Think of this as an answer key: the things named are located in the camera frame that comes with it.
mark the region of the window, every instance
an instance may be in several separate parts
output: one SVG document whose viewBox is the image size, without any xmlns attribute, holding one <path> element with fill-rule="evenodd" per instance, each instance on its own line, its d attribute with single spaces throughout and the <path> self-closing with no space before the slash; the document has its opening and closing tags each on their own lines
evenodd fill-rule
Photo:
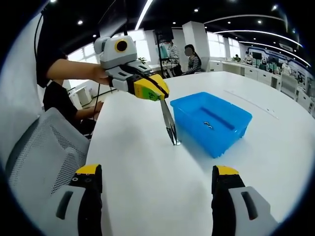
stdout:
<svg viewBox="0 0 315 236">
<path fill-rule="evenodd" d="M 223 36 L 207 32 L 210 56 L 215 58 L 225 58 L 225 46 Z"/>
<path fill-rule="evenodd" d="M 228 43 L 230 45 L 230 54 L 231 57 L 235 57 L 237 54 L 239 57 L 241 57 L 241 50 L 240 50 L 240 44 L 237 40 L 229 38 Z"/>
<path fill-rule="evenodd" d="M 69 54 L 68 60 L 98 64 L 93 43 L 90 43 L 83 48 L 80 48 L 79 50 Z M 71 88 L 74 88 L 85 81 L 87 80 L 69 80 L 69 83 Z"/>
<path fill-rule="evenodd" d="M 128 31 L 127 33 L 135 42 L 138 58 L 145 58 L 147 61 L 151 61 L 148 42 L 147 42 L 144 31 L 142 29 L 139 29 L 139 30 Z M 118 33 L 114 35 L 113 38 L 123 36 L 123 35 L 124 35 L 123 33 Z"/>
</svg>

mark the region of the white table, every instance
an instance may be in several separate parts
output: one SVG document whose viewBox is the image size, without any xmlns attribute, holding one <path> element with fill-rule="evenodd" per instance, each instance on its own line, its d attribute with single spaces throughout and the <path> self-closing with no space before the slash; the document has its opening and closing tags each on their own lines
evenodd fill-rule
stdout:
<svg viewBox="0 0 315 236">
<path fill-rule="evenodd" d="M 263 84 L 269 85 L 277 90 L 281 90 L 282 77 L 273 73 L 261 70 L 252 65 L 241 62 L 227 60 L 211 60 L 209 62 L 211 71 L 226 71 L 237 75 L 257 80 Z"/>
<path fill-rule="evenodd" d="M 211 235 L 214 165 L 238 170 L 245 185 L 269 202 L 274 218 L 284 221 L 314 164 L 315 120 L 310 114 L 270 86 L 232 73 L 187 75 L 167 79 L 167 84 L 168 103 L 206 91 L 249 111 L 252 121 L 243 139 L 212 159 L 178 127 L 183 143 L 171 144 L 159 102 L 123 92 L 108 96 L 87 163 L 102 165 L 102 199 L 113 235 Z M 103 233 L 106 217 L 104 207 Z"/>
<path fill-rule="evenodd" d="M 170 64 L 168 63 L 167 65 L 163 65 L 163 70 L 167 70 L 167 73 L 169 74 L 170 77 L 173 77 L 173 74 L 171 72 L 171 69 L 174 68 L 176 65 L 175 64 Z M 159 64 L 156 65 L 149 65 L 151 69 L 156 72 L 156 71 L 161 71 L 161 66 Z"/>
</svg>

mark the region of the gray mesh chair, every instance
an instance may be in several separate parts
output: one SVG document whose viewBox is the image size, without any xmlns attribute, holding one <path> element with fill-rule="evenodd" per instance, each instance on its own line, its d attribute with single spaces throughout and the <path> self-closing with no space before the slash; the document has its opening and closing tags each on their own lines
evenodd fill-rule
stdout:
<svg viewBox="0 0 315 236">
<path fill-rule="evenodd" d="M 5 172 L 32 221 L 39 221 L 51 196 L 85 165 L 89 144 L 55 108 L 43 113 L 20 138 L 4 162 Z"/>
</svg>

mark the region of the classroom wall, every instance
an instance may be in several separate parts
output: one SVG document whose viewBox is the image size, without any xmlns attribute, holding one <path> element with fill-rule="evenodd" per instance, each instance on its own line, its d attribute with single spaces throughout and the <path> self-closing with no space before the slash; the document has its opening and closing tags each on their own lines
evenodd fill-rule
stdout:
<svg viewBox="0 0 315 236">
<path fill-rule="evenodd" d="M 280 63 L 284 63 L 285 60 L 287 59 L 291 69 L 296 70 L 296 71 L 298 70 L 302 74 L 305 75 L 304 89 L 307 89 L 309 79 L 314 79 L 313 75 L 306 68 L 305 64 L 301 64 L 301 63 L 297 62 L 296 60 L 294 60 L 293 58 L 285 56 L 283 54 L 280 54 L 279 52 L 275 52 L 275 51 L 268 50 L 268 49 L 252 47 L 252 46 L 246 46 L 246 45 L 241 44 L 241 43 L 240 43 L 240 50 L 241 50 L 242 59 L 245 57 L 245 51 L 261 53 L 263 57 L 269 57 L 269 55 L 276 56 L 279 58 Z"/>
</svg>

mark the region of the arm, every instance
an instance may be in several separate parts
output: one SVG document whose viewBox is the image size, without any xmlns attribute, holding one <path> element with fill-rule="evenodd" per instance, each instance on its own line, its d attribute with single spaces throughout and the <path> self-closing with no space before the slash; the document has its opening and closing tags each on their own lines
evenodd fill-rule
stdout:
<svg viewBox="0 0 315 236">
<path fill-rule="evenodd" d="M 78 120 L 92 118 L 95 114 L 99 113 L 103 107 L 103 102 L 98 102 L 95 106 L 90 108 L 82 109 L 76 112 L 75 118 Z"/>
<path fill-rule="evenodd" d="M 54 62 L 48 69 L 46 76 L 52 80 L 90 79 L 101 84 L 109 84 L 105 71 L 100 65 L 65 59 Z"/>
<path fill-rule="evenodd" d="M 188 71 L 186 71 L 183 75 L 190 75 L 197 71 L 198 66 L 199 66 L 198 57 L 194 57 L 192 62 L 193 62 L 192 67 L 189 68 Z"/>
<path fill-rule="evenodd" d="M 92 118 L 94 115 L 94 107 L 89 107 L 86 109 L 78 110 L 77 113 L 75 114 L 75 118 L 78 120 L 82 119 L 87 119 L 87 118 Z"/>
<path fill-rule="evenodd" d="M 90 79 L 101 84 L 109 84 L 105 71 L 100 65 L 66 60 L 60 45 L 57 44 L 56 36 L 59 33 L 58 29 L 51 25 L 48 15 L 44 15 L 37 46 L 37 83 L 44 80 L 47 83 L 48 79 Z"/>
</svg>

